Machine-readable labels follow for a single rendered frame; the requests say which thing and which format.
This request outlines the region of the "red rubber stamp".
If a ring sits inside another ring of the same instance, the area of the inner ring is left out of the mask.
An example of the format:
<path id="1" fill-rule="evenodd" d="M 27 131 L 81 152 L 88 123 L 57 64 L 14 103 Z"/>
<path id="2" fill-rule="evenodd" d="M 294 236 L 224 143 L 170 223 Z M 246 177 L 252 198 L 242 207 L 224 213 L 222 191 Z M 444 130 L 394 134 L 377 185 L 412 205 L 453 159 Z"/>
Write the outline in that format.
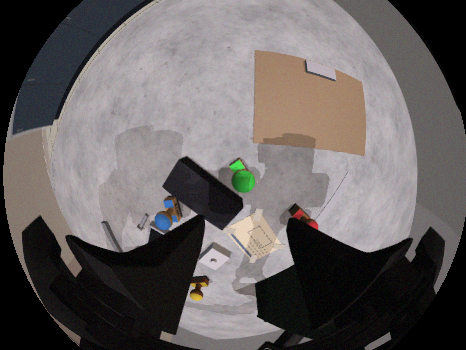
<path id="1" fill-rule="evenodd" d="M 309 224 L 318 230 L 318 223 L 314 219 L 310 219 L 309 215 L 305 214 L 305 211 L 302 210 L 301 207 L 298 207 L 298 204 L 294 204 L 293 207 L 290 207 L 289 214 L 293 216 L 293 218 L 297 218 L 298 220 L 302 220 L 302 222 Z"/>

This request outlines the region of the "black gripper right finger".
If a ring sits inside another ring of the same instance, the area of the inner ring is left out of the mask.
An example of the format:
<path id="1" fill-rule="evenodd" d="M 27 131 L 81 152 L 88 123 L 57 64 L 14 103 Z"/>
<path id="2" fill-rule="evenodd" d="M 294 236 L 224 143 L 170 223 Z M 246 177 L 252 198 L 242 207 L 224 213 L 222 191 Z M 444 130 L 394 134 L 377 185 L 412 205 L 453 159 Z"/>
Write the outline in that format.
<path id="1" fill-rule="evenodd" d="M 413 243 L 413 239 L 402 239 L 383 250 L 365 252 L 297 218 L 289 218 L 286 235 L 312 331 L 333 324 Z"/>

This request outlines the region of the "beige card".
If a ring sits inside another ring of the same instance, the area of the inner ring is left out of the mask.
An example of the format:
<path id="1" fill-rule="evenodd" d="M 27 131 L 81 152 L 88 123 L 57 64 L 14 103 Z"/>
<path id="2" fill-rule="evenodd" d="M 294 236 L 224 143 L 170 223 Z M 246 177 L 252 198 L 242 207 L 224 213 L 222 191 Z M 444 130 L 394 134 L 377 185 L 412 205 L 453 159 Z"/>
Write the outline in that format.
<path id="1" fill-rule="evenodd" d="M 248 256 L 249 263 L 256 262 L 256 259 L 270 254 L 270 252 L 282 248 L 285 244 L 281 244 L 276 238 L 276 234 L 270 230 L 269 224 L 262 216 L 264 208 L 256 208 L 252 215 L 240 220 L 240 222 L 225 227 L 221 232 L 228 232 L 230 238 L 236 242 L 240 250 L 244 251 Z"/>

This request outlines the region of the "rubber stamp with yellow-topped handle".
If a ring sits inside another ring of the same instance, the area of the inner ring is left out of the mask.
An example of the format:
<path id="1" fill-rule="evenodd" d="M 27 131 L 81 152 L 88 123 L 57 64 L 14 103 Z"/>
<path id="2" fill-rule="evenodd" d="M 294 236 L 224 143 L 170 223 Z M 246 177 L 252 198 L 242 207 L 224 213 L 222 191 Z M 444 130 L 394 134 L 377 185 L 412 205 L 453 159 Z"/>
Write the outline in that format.
<path id="1" fill-rule="evenodd" d="M 196 288 L 196 290 L 190 291 L 190 297 L 192 297 L 192 300 L 202 300 L 202 293 L 201 287 L 208 287 L 209 284 L 209 279 L 208 276 L 193 276 L 192 282 L 190 282 L 190 286 L 193 286 L 193 288 Z"/>

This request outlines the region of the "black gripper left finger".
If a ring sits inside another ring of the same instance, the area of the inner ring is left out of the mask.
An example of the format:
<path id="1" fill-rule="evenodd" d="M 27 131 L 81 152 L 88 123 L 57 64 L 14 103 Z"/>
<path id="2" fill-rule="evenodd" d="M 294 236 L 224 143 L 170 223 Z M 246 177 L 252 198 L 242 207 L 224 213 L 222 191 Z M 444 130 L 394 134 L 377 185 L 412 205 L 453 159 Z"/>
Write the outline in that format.
<path id="1" fill-rule="evenodd" d="M 130 301 L 162 332 L 176 335 L 204 240 L 205 216 L 194 215 L 153 242 L 116 252 L 65 235 L 81 268 Z"/>

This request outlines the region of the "blue and brown rubber stamp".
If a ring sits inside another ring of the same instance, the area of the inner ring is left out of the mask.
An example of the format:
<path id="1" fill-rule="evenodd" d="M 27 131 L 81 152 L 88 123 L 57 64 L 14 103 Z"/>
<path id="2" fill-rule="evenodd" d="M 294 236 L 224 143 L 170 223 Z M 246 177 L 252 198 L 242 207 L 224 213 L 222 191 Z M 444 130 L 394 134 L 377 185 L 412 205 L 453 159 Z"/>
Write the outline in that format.
<path id="1" fill-rule="evenodd" d="M 180 200 L 174 198 L 172 195 L 164 199 L 164 204 L 166 211 L 157 212 L 157 215 L 154 216 L 154 224 L 156 224 L 158 228 L 161 228 L 161 230 L 165 231 L 172 227 L 173 222 L 180 223 L 182 211 L 180 207 Z"/>

